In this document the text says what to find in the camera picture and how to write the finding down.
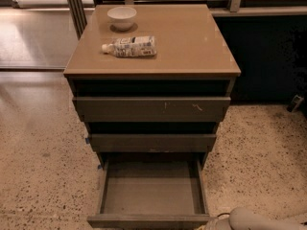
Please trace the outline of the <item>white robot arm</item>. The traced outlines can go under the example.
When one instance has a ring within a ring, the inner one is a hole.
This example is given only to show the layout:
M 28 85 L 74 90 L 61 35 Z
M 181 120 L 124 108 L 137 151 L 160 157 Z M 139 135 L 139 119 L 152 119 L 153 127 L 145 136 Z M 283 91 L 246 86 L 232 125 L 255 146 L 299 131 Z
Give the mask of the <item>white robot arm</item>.
M 208 221 L 204 230 L 307 230 L 307 224 L 269 219 L 250 209 L 236 207 L 227 218 Z

